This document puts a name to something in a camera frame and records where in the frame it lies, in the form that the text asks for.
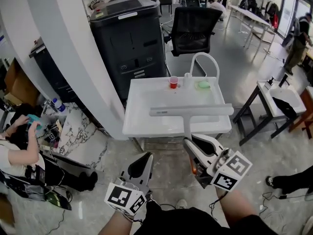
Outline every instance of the bottle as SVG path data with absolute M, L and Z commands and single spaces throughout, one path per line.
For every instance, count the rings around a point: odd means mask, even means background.
M 54 98 L 52 102 L 54 103 L 55 107 L 58 108 L 60 112 L 64 112 L 64 110 L 66 109 L 65 105 L 57 98 Z

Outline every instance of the table leg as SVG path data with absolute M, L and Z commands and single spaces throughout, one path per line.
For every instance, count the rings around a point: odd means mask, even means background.
M 260 49 L 260 47 L 261 47 L 261 43 L 262 43 L 263 38 L 264 38 L 264 34 L 265 34 L 265 28 L 263 28 L 261 40 L 260 40 L 259 46 L 258 46 L 258 48 L 257 48 L 257 50 L 256 50 L 256 52 L 255 52 L 255 54 L 254 54 L 254 57 L 253 57 L 252 61 L 253 61 L 254 58 L 256 57 L 256 54 L 258 54 L 258 52 L 259 52 L 259 49 Z
M 255 26 L 255 22 L 253 22 L 252 28 L 251 28 L 251 30 L 250 30 L 250 32 L 249 32 L 248 38 L 247 38 L 246 41 L 245 41 L 244 47 L 246 46 L 246 44 L 247 44 L 247 42 L 248 42 L 248 40 L 249 40 L 249 37 L 250 37 L 251 34 L 252 34 L 252 31 L 253 31 L 253 29 L 254 29 L 254 26 Z
M 223 135 L 223 133 L 219 133 L 219 134 L 215 137 L 215 139 L 216 139 L 216 140 L 219 139 L 222 135 Z
M 138 140 L 137 140 L 136 138 L 129 138 L 129 139 L 130 139 L 130 141 L 133 142 L 135 148 L 136 148 L 139 152 L 145 152 L 145 151 L 142 149 L 140 143 L 138 142 Z
M 227 27 L 228 27 L 229 20 L 230 20 L 230 18 L 231 18 L 231 14 L 232 14 L 232 13 L 233 13 L 233 8 L 230 9 L 229 18 L 228 18 L 228 20 L 227 20 L 225 29 L 227 29 Z
M 311 117 L 311 113 L 310 112 L 305 112 L 300 116 L 300 119 L 297 122 L 294 122 L 290 128 L 289 128 L 289 132 L 292 132 L 294 129 L 296 129 L 300 124 L 302 124 L 305 120 L 309 119 Z
M 288 119 L 286 123 L 284 123 L 280 128 L 278 128 L 277 131 L 271 134 L 271 138 L 275 138 L 279 133 L 281 133 L 283 130 L 285 130 L 289 125 L 291 125 L 295 121 L 295 119 Z
M 240 31 L 239 31 L 239 33 L 242 32 L 242 26 L 243 26 L 243 22 L 244 22 L 244 16 L 241 13 L 240 13 L 240 18 L 241 18 L 241 22 L 240 22 Z
M 265 53 L 264 59 L 267 57 L 267 55 L 268 55 L 268 53 L 269 53 L 269 50 L 270 50 L 270 48 L 272 47 L 272 44 L 273 44 L 273 42 L 274 42 L 275 36 L 276 36 L 276 35 L 273 36 L 273 39 L 272 39 L 272 41 L 271 41 L 271 43 L 270 43 L 270 45 L 269 45 L 269 47 L 268 47 L 268 50 L 267 50 L 266 53 Z
M 267 116 L 253 131 L 251 131 L 244 139 L 239 141 L 239 146 L 249 141 L 253 136 L 255 136 L 259 131 L 261 131 L 267 124 L 273 119 L 272 116 Z
M 259 93 L 259 87 L 257 86 L 253 93 L 251 94 L 251 96 L 249 97 L 249 99 L 246 101 L 246 103 L 244 104 L 244 106 L 240 109 L 240 111 L 237 113 L 237 115 L 235 116 L 235 118 L 233 119 L 233 123 L 236 123 L 238 121 L 238 119 L 245 113 L 247 107 L 254 101 L 254 99 L 256 98 L 256 96 Z

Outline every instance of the black office chair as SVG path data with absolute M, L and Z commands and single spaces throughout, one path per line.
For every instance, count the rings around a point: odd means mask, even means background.
M 222 11 L 200 7 L 178 7 L 170 33 L 174 56 L 210 52 L 210 37 Z
M 200 7 L 199 0 L 185 0 L 186 7 Z
M 162 5 L 168 5 L 168 12 L 170 13 L 171 9 L 171 14 L 172 14 L 172 4 L 173 0 L 159 0 L 160 1 L 160 12 L 162 14 Z

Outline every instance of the white sink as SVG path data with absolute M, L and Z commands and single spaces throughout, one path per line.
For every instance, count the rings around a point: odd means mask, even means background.
M 175 137 L 183 136 L 182 117 L 152 117 L 151 107 L 177 107 L 186 105 L 220 105 L 224 99 L 215 77 L 191 77 L 188 89 L 170 89 L 168 77 L 133 79 L 128 95 L 123 134 L 127 137 Z M 206 80 L 209 90 L 196 90 L 197 81 Z M 194 116 L 191 132 L 203 134 L 226 133 L 231 130 L 229 116 Z
M 277 107 L 273 100 L 273 97 L 289 103 L 297 114 L 306 111 L 306 108 L 298 92 L 292 85 L 289 85 L 287 88 L 286 85 L 283 85 L 284 88 L 280 88 L 279 82 L 273 82 L 272 87 L 268 90 L 264 86 L 265 83 L 266 81 L 258 81 L 257 85 L 262 95 L 264 96 L 265 101 L 267 102 L 270 112 L 274 118 L 284 116 L 284 113 Z
M 290 104 L 291 107 L 297 108 L 300 102 L 292 90 L 277 88 L 269 91 L 272 97 L 283 100 Z

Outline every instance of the white wall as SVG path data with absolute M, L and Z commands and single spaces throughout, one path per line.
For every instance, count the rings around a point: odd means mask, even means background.
M 0 0 L 0 25 L 18 63 L 45 97 L 58 97 L 29 53 L 40 37 L 27 0 Z
M 59 70 L 81 101 L 115 139 L 124 108 L 94 41 L 81 0 L 28 0 L 39 32 Z

